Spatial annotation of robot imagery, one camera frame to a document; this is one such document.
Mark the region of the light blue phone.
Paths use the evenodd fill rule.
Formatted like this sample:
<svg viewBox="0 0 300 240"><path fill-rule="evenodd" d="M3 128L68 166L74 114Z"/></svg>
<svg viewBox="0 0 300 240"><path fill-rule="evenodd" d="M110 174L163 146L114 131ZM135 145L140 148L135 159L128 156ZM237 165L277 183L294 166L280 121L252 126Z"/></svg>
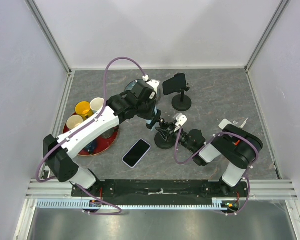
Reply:
<svg viewBox="0 0 300 240"><path fill-rule="evenodd" d="M158 113L158 110L157 110L157 108L155 107L155 108L154 108L154 115L156 115L157 113ZM146 122L147 125L150 125L153 121L152 121L151 119L149 119L149 120L146 120L145 122Z"/></svg>

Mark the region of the black phone stand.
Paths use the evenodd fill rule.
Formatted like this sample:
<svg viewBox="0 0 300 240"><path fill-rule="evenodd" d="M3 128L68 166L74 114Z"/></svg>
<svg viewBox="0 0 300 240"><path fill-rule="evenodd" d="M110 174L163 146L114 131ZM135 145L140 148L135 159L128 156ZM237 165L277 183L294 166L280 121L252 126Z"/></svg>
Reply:
<svg viewBox="0 0 300 240"><path fill-rule="evenodd" d="M181 88L177 91L177 95L173 97L171 104L172 107L180 112L185 112L189 110L192 106L192 100L189 96L185 95L185 92L190 90L189 84L186 84L186 87Z"/></svg>
<svg viewBox="0 0 300 240"><path fill-rule="evenodd" d="M154 126L154 129L156 127L161 127L161 120L165 120L164 118L161 118L159 122L157 122L156 124L154 123L151 123L150 125L146 124L146 127L150 130L153 126ZM159 135L159 133L157 132L157 134L155 135L154 137L154 142L155 142L155 145L160 148L160 149L163 149L163 150L168 150L170 148L172 148L172 144L171 144L171 141L164 141L163 138Z"/></svg>

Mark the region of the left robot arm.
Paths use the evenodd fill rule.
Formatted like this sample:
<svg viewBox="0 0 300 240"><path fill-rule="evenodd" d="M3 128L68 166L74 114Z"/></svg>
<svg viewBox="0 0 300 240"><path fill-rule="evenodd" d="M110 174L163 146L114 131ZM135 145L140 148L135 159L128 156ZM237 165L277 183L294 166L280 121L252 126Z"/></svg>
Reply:
<svg viewBox="0 0 300 240"><path fill-rule="evenodd" d="M90 170L78 166L74 158L93 140L135 116L153 123L161 113L156 109L159 86L158 80L141 80L132 90L110 97L104 109L74 129L58 137L46 136L43 140L43 161L55 178L61 183L79 184L89 197L96 196L100 191L97 177Z"/></svg>

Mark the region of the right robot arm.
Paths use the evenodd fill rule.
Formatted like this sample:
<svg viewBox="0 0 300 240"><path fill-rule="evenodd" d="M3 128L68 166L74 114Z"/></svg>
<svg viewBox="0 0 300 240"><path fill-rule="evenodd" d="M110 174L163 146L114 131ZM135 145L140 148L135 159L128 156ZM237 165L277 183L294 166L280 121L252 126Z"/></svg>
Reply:
<svg viewBox="0 0 300 240"><path fill-rule="evenodd" d="M176 121L167 123L161 119L160 126L155 128L157 134L154 140L160 149L174 147L174 160L178 165L193 161L198 166L206 166L220 156L225 157L229 164L220 179L219 191L230 197L264 147L258 137L243 130L245 124L245 120L240 125L223 119L218 125L221 132L207 141L198 129L185 132Z"/></svg>

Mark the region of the black phone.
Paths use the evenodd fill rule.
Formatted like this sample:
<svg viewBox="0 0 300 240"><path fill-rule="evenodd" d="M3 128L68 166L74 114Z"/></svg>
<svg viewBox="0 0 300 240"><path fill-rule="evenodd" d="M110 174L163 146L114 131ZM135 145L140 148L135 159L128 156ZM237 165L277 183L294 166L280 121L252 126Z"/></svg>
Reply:
<svg viewBox="0 0 300 240"><path fill-rule="evenodd" d="M186 75L184 73L177 73L174 77L164 81L162 84L163 94L165 96L179 93L187 87Z"/></svg>

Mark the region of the lilac case phone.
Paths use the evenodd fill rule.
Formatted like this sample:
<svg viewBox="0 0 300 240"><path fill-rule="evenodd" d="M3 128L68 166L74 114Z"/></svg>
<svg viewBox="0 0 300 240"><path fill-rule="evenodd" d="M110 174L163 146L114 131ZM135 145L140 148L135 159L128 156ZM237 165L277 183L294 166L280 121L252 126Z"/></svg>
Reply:
<svg viewBox="0 0 300 240"><path fill-rule="evenodd" d="M133 169L151 149L151 145L143 139L139 139L122 157L122 161Z"/></svg>

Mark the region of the white folding phone stand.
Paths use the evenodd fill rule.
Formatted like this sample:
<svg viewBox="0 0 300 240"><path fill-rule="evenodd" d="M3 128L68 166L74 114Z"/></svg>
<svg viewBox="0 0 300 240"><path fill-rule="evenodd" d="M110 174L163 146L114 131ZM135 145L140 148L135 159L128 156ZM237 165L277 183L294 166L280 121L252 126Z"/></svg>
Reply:
<svg viewBox="0 0 300 240"><path fill-rule="evenodd" d="M228 119L223 119L220 124L218 125L218 127L223 130L227 125L233 125L239 129L242 129L246 124L247 124L248 118L244 118L240 121L229 121Z"/></svg>

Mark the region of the blue ceramic plate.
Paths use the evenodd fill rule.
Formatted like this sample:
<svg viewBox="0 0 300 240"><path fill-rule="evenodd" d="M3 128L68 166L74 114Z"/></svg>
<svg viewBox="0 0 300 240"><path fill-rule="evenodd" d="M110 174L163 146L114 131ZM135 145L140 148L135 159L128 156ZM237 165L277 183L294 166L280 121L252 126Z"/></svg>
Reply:
<svg viewBox="0 0 300 240"><path fill-rule="evenodd" d="M160 100L161 95L162 95L162 91L161 91L161 89L160 89L161 82L158 81L158 80L154 80L154 79L152 79L152 80L150 80L150 81L157 84L157 86L156 86L156 93L157 93L156 98L157 98L157 100ZM125 91L131 91L131 90L133 89L133 87L134 87L138 82L144 82L144 80L143 80L142 78L133 80L133 81L131 81L131 82L125 87L124 90L125 90Z"/></svg>

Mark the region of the grey mug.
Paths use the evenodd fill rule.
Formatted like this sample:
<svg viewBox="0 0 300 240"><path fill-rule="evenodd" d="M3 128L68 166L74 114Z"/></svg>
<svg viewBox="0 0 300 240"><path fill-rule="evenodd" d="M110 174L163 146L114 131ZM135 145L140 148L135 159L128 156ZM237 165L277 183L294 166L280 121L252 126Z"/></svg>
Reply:
<svg viewBox="0 0 300 240"><path fill-rule="evenodd" d="M111 128L111 129L105 131L103 134L101 134L101 137L102 137L103 139L109 139L109 138L111 138L111 137L114 135L114 133L115 133L116 131L117 131L117 129L116 129L115 127L113 127L113 128Z"/></svg>

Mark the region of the white light-blue mug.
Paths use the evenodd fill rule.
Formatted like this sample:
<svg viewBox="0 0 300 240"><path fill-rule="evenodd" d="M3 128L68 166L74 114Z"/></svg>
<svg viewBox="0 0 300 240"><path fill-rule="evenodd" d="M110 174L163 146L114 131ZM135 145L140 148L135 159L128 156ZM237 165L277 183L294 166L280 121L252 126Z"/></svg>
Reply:
<svg viewBox="0 0 300 240"><path fill-rule="evenodd" d="M104 111L104 103L105 100L101 97L96 97L90 102L89 106L94 115Z"/></svg>

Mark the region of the red round tray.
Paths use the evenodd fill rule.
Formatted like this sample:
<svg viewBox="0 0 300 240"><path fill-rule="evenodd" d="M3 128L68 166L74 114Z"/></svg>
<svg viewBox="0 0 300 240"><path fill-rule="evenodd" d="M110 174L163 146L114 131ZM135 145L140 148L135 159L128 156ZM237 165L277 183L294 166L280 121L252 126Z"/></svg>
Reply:
<svg viewBox="0 0 300 240"><path fill-rule="evenodd" d="M96 155L99 155L99 154L105 152L115 142L115 140L119 134L119 129L120 129L119 126L116 126L114 128L114 132L113 132L112 136L109 138L103 138L102 136L99 136L98 138L96 138L93 141L93 144L96 146L96 148L92 152L89 152L87 148L84 148L78 153L78 156L92 157L92 156L96 156Z"/></svg>

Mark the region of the yellow mug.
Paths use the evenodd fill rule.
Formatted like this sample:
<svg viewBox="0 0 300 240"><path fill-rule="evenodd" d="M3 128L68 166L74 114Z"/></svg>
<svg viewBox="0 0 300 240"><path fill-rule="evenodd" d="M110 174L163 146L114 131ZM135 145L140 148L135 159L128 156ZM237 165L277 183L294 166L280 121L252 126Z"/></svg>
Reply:
<svg viewBox="0 0 300 240"><path fill-rule="evenodd" d="M81 101L75 106L75 113L82 117L83 121L94 115L93 110L90 107L90 102Z"/></svg>

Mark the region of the dark blue mug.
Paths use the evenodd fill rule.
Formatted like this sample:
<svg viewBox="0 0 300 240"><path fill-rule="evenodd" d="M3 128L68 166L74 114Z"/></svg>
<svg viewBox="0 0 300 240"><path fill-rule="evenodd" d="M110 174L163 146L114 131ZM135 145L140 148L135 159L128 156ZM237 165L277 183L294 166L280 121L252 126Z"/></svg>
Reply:
<svg viewBox="0 0 300 240"><path fill-rule="evenodd" d="M89 155L93 155L95 149L97 148L97 141L93 140L92 142L90 142L88 145L86 145L84 147L84 150L89 154Z"/></svg>

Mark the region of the cream cup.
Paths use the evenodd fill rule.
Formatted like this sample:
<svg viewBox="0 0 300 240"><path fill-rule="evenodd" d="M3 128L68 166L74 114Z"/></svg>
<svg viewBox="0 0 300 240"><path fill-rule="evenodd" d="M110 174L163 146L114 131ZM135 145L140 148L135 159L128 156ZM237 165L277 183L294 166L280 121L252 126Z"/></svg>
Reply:
<svg viewBox="0 0 300 240"><path fill-rule="evenodd" d="M71 117L68 118L66 121L66 127L69 130L72 130L82 124L84 122L83 118L80 115L72 115Z"/></svg>

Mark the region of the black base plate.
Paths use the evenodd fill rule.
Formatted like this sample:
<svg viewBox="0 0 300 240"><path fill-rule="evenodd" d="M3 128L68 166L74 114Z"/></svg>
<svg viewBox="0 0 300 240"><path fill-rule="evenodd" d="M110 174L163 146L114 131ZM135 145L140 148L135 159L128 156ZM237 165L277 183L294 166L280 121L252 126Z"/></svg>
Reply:
<svg viewBox="0 0 300 240"><path fill-rule="evenodd" d="M237 200L248 196L246 182L228 187L209 180L106 179L87 191L113 205L127 206L210 205L213 198Z"/></svg>

